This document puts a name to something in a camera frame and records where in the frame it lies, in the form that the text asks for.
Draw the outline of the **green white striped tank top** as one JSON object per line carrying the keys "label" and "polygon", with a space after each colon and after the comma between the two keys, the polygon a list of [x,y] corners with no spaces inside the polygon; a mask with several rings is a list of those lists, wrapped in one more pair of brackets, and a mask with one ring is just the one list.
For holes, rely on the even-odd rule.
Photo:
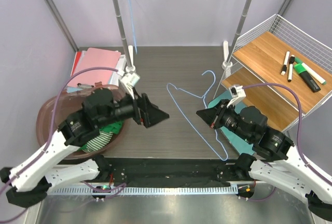
{"label": "green white striped tank top", "polygon": [[113,137],[113,132],[106,132],[100,130],[100,135],[88,141],[81,150],[85,153],[91,153],[98,151],[105,147],[111,141]]}

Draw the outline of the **light blue wire hanger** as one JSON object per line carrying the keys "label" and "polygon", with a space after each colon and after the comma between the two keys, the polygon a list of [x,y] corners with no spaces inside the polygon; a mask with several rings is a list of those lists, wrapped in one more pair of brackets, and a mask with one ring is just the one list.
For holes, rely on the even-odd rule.
{"label": "light blue wire hanger", "polygon": [[127,0],[127,1],[128,1],[129,14],[130,14],[134,51],[135,51],[135,53],[137,53],[137,42],[136,42],[136,33],[135,33],[135,25],[134,25],[134,18],[133,18],[132,2],[131,2],[131,0]]}

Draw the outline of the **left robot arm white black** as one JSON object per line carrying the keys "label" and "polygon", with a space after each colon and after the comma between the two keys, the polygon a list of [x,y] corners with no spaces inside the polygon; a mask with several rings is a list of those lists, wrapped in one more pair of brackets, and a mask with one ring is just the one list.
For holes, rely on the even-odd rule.
{"label": "left robot arm white black", "polygon": [[115,100],[112,90],[95,89],[83,100],[81,109],[68,115],[38,151],[16,167],[1,169],[1,181],[11,187],[6,191],[8,203],[29,208],[44,200],[48,193],[67,185],[94,179],[107,181],[111,166],[102,155],[61,170],[53,167],[99,136],[103,127],[133,119],[150,128],[169,117],[145,93],[126,94]]}

